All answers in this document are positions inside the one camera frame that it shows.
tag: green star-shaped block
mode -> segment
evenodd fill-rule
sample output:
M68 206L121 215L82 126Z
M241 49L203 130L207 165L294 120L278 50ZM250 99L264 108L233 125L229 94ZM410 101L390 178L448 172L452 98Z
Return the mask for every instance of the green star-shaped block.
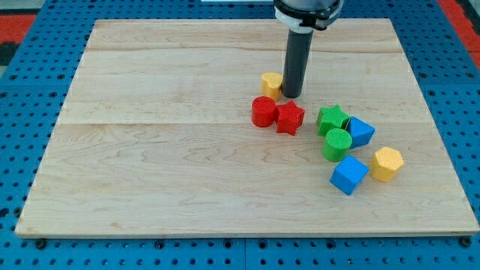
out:
M318 135L325 136L327 132L334 128L345 129L350 116L342 112L340 106L322 107L318 112L316 123L319 125Z

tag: red surface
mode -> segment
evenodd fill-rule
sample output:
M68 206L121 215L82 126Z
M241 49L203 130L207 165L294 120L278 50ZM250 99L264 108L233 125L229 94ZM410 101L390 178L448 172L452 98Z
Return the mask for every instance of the red surface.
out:
M0 15L0 44L21 44L37 15Z
M297 128L303 123L305 110L297 106L293 100L284 105L277 105L277 110L277 133L295 136Z
M277 115L275 101L270 97L257 97L252 102L252 122L260 128L267 128L273 124Z
M465 16L464 9L455 0L438 0L440 7L451 25L470 53L477 68L480 68L480 36L473 29L470 20Z

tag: toy block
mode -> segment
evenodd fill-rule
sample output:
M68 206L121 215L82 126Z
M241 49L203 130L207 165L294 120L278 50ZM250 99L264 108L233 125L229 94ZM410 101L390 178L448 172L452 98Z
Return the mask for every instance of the toy block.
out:
M278 101L281 97L281 86L283 77L279 73L268 72L262 74L262 94Z
M334 128L346 128L349 119L350 116L342 112L338 105L320 108L316 119L316 123L319 125L318 135L325 136Z
M305 110L293 102L289 101L283 105L277 105L277 133L288 133L295 136L297 128L303 123Z
M348 155L335 167L330 183L346 195L352 195L367 173L367 166Z
M371 176L381 182L390 182L403 165L404 159L401 153L389 147L383 147L377 151L368 164Z
M327 160L338 162L348 155L351 145L352 136L346 130L334 128L325 136L322 153Z
M350 149L354 149L359 146L366 146L375 132L375 127L370 126L364 121L351 116L346 126L346 131L352 136L352 146Z
M270 97L257 97L252 102L252 122L259 128L267 128L277 117L275 101Z

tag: blue cube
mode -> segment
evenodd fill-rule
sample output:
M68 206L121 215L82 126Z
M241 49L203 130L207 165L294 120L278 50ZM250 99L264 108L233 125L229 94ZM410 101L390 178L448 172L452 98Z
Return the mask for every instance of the blue cube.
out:
M368 173L368 167L351 155L347 155L334 169L330 183L351 195L362 183L362 179Z
M355 147L365 146L370 142L370 139L374 135L375 127L352 116L346 126L346 131L352 135L352 146L350 146L350 149L354 149Z

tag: blue pegboard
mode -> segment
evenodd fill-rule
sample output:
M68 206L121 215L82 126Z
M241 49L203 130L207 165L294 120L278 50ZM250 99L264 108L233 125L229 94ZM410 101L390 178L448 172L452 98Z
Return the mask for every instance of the blue pegboard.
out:
M273 18L270 4L47 0L0 80L0 269L479 269L480 237L23 240L14 234L96 19ZM477 218L480 73L435 1L349 0L390 18Z

